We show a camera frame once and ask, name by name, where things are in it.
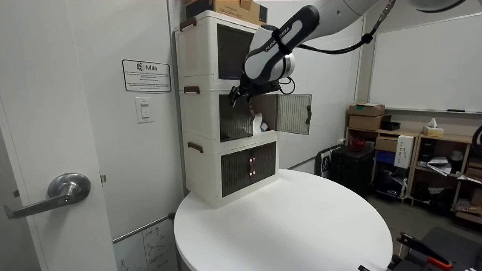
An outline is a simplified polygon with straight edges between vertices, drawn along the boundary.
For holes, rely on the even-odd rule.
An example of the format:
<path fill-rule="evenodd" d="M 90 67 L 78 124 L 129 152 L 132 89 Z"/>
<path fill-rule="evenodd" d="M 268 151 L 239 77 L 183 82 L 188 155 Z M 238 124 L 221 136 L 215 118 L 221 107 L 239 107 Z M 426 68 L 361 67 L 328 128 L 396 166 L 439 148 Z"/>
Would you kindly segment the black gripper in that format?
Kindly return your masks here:
<path fill-rule="evenodd" d="M 229 92 L 230 104 L 235 106 L 241 97 L 251 100 L 256 95 L 263 95 L 280 89 L 278 82 L 256 85 L 248 77 L 242 76 L 238 86 L 233 86 Z"/>

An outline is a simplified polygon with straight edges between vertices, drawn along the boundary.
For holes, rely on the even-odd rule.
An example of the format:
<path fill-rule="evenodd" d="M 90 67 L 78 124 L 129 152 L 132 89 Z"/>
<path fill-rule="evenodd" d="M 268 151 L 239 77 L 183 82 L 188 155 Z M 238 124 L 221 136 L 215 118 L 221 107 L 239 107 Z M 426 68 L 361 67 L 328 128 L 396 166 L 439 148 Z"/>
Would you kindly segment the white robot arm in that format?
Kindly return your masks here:
<path fill-rule="evenodd" d="M 295 68 L 292 52 L 302 49 L 320 53 L 307 41 L 334 35 L 370 11 L 379 0 L 305 0 L 299 11 L 280 27 L 262 24 L 253 35 L 248 53 L 242 62 L 239 85 L 233 86 L 229 98 L 235 106 L 241 97 L 253 97 L 280 91 L 280 80 L 287 79 Z M 351 53 L 369 44 L 378 27 L 393 9 L 396 0 L 387 0 L 372 29 L 358 43 L 323 55 Z"/>

